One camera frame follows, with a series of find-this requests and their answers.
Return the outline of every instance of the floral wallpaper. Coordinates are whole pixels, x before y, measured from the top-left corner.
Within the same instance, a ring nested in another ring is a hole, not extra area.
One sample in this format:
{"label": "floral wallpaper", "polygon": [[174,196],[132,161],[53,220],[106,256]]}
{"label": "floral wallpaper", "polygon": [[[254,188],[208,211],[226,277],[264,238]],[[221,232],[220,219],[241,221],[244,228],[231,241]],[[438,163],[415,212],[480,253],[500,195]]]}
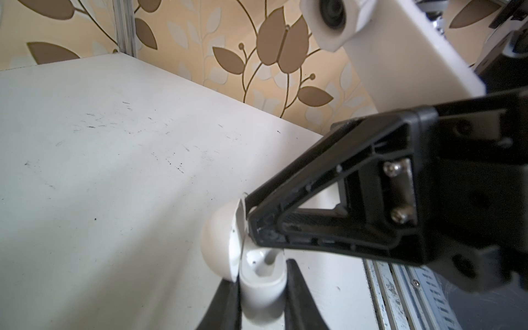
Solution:
{"label": "floral wallpaper", "polygon": [[[134,0],[138,58],[325,133],[376,113],[346,53],[319,49],[299,0]],[[499,6],[450,0],[446,37],[472,64]]]}
{"label": "floral wallpaper", "polygon": [[0,70],[112,53],[112,0],[0,0]]}

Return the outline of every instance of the table surface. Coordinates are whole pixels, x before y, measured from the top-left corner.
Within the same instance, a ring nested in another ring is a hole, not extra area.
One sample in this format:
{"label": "table surface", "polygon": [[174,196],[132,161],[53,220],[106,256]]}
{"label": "table surface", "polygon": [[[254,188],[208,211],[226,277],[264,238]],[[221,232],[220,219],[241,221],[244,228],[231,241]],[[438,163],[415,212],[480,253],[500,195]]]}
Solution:
{"label": "table surface", "polygon": [[[6,330],[194,329],[203,221],[320,138],[124,54],[2,71],[0,100]],[[286,253],[331,329],[378,329],[361,259]]]}

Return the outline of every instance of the brown leaf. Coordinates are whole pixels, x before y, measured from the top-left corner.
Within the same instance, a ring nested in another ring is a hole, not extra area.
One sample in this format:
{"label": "brown leaf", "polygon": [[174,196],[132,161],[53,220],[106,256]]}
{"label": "brown leaf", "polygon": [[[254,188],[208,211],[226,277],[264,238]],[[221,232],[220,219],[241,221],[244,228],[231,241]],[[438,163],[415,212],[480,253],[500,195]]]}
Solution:
{"label": "brown leaf", "polygon": [[279,68],[284,73],[293,73],[303,65],[308,53],[308,25],[301,15],[286,31],[284,45],[279,54]]}
{"label": "brown leaf", "polygon": [[242,74],[246,66],[242,59],[230,50],[213,47],[214,57],[225,71],[233,74]]}
{"label": "brown leaf", "polygon": [[138,3],[144,11],[153,13],[159,8],[162,0],[139,0]]}
{"label": "brown leaf", "polygon": [[70,0],[18,0],[27,8],[55,20],[69,20],[75,13]]}
{"label": "brown leaf", "polygon": [[152,49],[158,49],[156,38],[148,24],[141,18],[136,18],[136,35],[143,45]]}
{"label": "brown leaf", "polygon": [[322,89],[313,86],[302,87],[299,90],[299,101],[311,107],[323,106],[334,98]]}
{"label": "brown leaf", "polygon": [[272,65],[279,59],[285,31],[284,7],[280,7],[269,14],[257,35],[257,55],[264,65]]}
{"label": "brown leaf", "polygon": [[47,42],[28,42],[31,56],[37,64],[46,64],[78,59],[74,52]]}
{"label": "brown leaf", "polygon": [[476,23],[483,18],[493,14],[501,6],[489,0],[471,0],[462,10],[453,18],[450,29],[458,29]]}

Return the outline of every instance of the screw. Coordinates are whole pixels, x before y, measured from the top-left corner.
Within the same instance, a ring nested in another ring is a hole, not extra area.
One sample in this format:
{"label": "screw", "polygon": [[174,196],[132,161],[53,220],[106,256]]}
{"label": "screw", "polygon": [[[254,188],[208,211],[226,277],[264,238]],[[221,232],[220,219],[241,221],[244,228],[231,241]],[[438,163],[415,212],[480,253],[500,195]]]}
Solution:
{"label": "screw", "polygon": [[383,171],[388,177],[395,177],[401,172],[403,172],[403,166],[397,162],[385,162],[383,164]]}
{"label": "screw", "polygon": [[391,211],[391,219],[397,224],[405,224],[412,215],[412,207],[410,206],[399,206]]}

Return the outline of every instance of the camera lens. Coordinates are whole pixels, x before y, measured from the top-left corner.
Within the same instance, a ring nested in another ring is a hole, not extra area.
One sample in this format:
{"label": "camera lens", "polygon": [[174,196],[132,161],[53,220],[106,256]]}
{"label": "camera lens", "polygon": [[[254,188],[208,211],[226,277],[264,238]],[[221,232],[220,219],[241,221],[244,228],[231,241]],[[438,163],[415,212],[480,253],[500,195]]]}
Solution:
{"label": "camera lens", "polygon": [[319,10],[323,21],[330,29],[340,29],[345,25],[345,5],[343,0],[319,0]]}

